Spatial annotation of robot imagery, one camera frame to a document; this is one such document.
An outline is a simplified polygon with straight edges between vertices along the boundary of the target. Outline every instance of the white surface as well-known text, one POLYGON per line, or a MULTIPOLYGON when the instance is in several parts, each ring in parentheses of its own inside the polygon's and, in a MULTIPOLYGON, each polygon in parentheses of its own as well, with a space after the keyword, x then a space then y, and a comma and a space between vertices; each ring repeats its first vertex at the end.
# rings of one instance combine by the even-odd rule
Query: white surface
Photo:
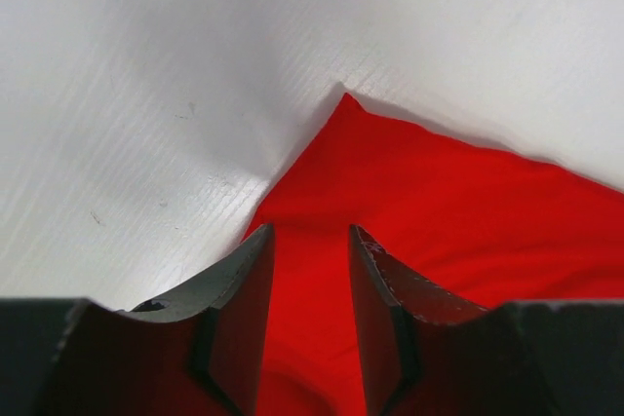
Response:
POLYGON ((622 188, 622 64, 624 0, 0 0, 0 294, 216 261, 338 83, 622 188))

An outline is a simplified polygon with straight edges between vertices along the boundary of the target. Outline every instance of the red cloth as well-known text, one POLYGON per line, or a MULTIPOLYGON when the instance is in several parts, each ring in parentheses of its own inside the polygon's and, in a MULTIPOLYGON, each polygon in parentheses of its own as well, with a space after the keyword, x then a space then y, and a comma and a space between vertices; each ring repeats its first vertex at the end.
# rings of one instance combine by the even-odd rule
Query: red cloth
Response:
POLYGON ((277 244, 260 416, 365 414, 350 223, 486 306, 624 295, 623 194, 372 115, 349 95, 262 202, 250 231, 267 222, 277 244))

